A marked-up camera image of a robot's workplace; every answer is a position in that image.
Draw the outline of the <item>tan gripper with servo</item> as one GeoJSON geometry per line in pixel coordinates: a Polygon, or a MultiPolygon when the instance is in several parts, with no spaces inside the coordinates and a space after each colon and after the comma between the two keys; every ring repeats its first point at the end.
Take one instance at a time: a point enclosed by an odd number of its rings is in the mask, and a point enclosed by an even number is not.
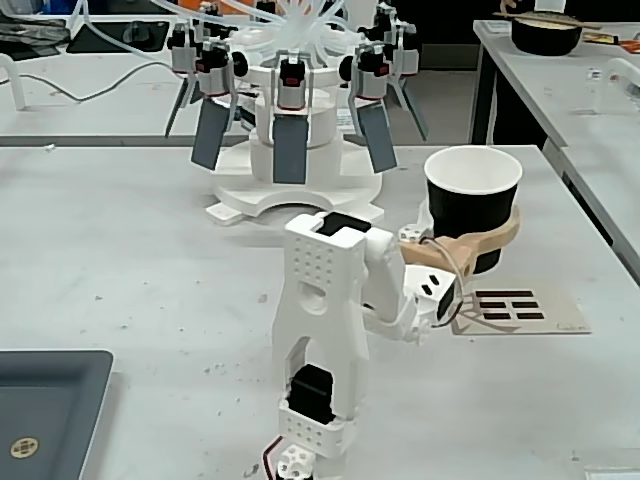
{"type": "Polygon", "coordinates": [[[434,219],[429,211],[428,203],[422,201],[418,207],[417,220],[399,229],[398,237],[401,254],[407,265],[423,265],[469,276],[473,273],[477,250],[500,250],[514,240],[521,223],[520,210],[517,205],[512,208],[507,221],[490,231],[465,235],[465,242],[460,239],[433,237],[434,219]]]}

